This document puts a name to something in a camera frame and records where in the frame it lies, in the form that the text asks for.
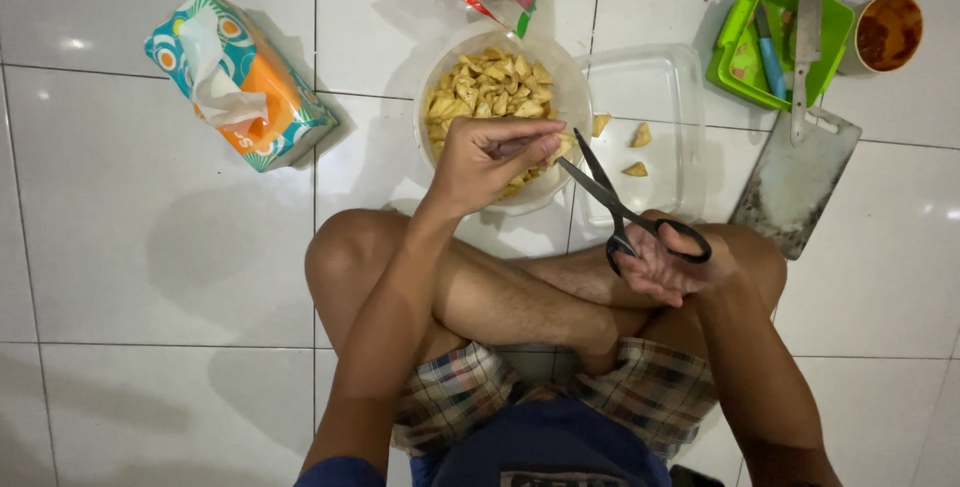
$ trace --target blue knife handle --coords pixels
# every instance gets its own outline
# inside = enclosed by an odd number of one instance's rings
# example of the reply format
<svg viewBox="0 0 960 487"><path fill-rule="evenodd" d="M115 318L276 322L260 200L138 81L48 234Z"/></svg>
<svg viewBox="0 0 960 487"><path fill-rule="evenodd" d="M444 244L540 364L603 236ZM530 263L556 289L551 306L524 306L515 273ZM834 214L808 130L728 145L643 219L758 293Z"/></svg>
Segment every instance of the blue knife handle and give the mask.
<svg viewBox="0 0 960 487"><path fill-rule="evenodd" d="M760 39L760 56L763 59L763 73L767 76L770 93L786 101L786 85L784 83L784 68L774 50L773 39Z"/></svg>

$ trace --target white bowl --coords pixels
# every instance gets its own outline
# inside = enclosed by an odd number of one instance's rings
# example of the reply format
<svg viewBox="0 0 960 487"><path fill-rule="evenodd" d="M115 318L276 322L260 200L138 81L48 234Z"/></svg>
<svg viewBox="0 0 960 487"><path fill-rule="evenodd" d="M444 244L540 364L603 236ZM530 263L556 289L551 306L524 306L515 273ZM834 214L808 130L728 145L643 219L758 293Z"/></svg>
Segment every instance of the white bowl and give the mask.
<svg viewBox="0 0 960 487"><path fill-rule="evenodd" d="M440 76L449 72L459 63L461 54L480 54L488 46L496 46L514 54L522 53L531 64L540 60L547 72L553 76L555 84L551 89L557 94L550 100L550 107L557 111L557 118L566 121L565 133L573 135L578 128L587 143L590 143L594 113L591 105L591 90L587 78L577 61L553 39L539 38L528 34L523 40L499 25L487 22L470 24L450 39L450 46L438 55L433 69L424 78L414 98L414 138L423 161L431 170L437 169L437 161L430 149L427 136L426 103L424 98L431 88L436 88ZM574 146L566 158L579 166L584 156ZM507 215L523 215L540 210L550 204L553 197L570 180L560 165L555 165L527 183L520 192L510 198L498 200L487 206L488 211L499 211Z"/></svg>

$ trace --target person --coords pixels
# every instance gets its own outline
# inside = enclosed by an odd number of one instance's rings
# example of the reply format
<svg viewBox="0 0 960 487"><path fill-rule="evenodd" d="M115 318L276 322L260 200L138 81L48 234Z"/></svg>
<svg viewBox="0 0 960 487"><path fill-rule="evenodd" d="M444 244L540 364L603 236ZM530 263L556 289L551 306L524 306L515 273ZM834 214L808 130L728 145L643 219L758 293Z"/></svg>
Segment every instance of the person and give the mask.
<svg viewBox="0 0 960 487"><path fill-rule="evenodd" d="M638 253L603 246L504 261L453 238L460 221L558 148L565 123L457 118L422 202L353 209L306 252L310 293L338 356L296 487L382 486L389 446L414 485L670 484L666 460L717 401L757 487L839 480L810 388L770 315L786 262L752 230L630 225ZM666 214L647 211L651 219ZM522 382L493 346L570 347L569 383Z"/></svg>

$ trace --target blue shirt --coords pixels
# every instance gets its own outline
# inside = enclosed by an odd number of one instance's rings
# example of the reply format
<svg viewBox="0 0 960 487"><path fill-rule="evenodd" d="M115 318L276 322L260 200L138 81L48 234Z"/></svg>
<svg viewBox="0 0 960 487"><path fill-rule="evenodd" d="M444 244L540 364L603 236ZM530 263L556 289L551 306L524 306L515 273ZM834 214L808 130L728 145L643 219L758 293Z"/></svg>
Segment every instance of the blue shirt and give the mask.
<svg viewBox="0 0 960 487"><path fill-rule="evenodd" d="M570 398L508 406L445 454L410 465L414 487L670 485L666 464L640 438ZM384 485L367 461L335 457L308 469L294 487Z"/></svg>

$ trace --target scissor blade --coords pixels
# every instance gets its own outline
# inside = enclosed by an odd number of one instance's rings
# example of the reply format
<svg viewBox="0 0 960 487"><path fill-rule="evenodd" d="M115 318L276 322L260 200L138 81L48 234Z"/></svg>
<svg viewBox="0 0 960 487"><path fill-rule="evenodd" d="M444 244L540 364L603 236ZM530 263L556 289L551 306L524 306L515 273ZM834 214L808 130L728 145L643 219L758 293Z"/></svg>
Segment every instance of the scissor blade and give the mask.
<svg viewBox="0 0 960 487"><path fill-rule="evenodd" d="M560 157L557 159L557 162L563 167L563 170L573 177L577 184L580 184L586 189L586 192L589 193L590 196L597 199L597 202L606 206L608 210L615 211L623 208L623 204L620 203L616 193L597 183L589 175L584 174L579 168L574 166L572 162L568 161L566 157Z"/></svg>
<svg viewBox="0 0 960 487"><path fill-rule="evenodd" d="M593 174L594 181L600 184L600 187L608 189L609 192L613 193L613 196L616 197L617 191L614 190L614 184L610 182L607 173L604 172L603 167L600 166L600 161L594 154L594 150L587 145L587 141L584 140L578 128L573 128L573 134L577 136L577 141L580 142L580 152L583 154L583 160L586 161L586 166L590 168L590 173Z"/></svg>

